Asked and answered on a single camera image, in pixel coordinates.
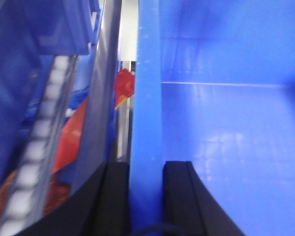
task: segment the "blue bin wall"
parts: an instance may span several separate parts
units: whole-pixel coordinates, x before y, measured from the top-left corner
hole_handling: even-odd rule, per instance
[[[88,0],[21,0],[40,54],[87,55],[92,41]]]
[[[0,0],[0,183],[40,67],[20,6]]]
[[[159,4],[163,81],[281,84],[295,77],[295,0]]]

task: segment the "blue divider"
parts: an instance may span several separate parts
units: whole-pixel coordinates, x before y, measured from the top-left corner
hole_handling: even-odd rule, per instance
[[[133,230],[158,223],[162,195],[161,70],[158,1],[139,4],[139,38],[129,197]]]

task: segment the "blue plastic bin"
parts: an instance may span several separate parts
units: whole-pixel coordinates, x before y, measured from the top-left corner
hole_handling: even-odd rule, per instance
[[[92,12],[98,2],[88,0],[15,0],[21,4],[40,54],[87,55],[93,42]]]
[[[245,234],[295,235],[295,0],[142,0],[139,14],[134,228],[161,220],[164,162],[190,160]]]
[[[14,1],[0,0],[0,184],[40,71],[22,9]]]

